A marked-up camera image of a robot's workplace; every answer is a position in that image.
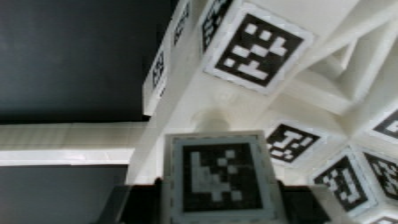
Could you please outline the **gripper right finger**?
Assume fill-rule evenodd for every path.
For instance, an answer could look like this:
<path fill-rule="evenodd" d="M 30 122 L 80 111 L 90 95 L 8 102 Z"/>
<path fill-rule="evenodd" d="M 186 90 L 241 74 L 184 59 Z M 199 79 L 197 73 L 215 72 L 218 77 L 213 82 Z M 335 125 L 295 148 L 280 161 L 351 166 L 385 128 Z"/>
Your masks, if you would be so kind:
<path fill-rule="evenodd" d="M 355 224 L 325 186 L 279 187 L 287 224 Z"/>

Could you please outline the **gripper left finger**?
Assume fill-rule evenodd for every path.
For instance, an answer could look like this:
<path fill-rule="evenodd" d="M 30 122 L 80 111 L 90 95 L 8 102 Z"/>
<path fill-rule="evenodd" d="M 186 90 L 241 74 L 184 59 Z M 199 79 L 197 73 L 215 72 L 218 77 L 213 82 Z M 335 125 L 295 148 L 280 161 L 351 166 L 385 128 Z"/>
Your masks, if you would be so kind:
<path fill-rule="evenodd" d="M 159 188 L 115 186 L 97 220 L 90 224 L 159 224 Z"/>

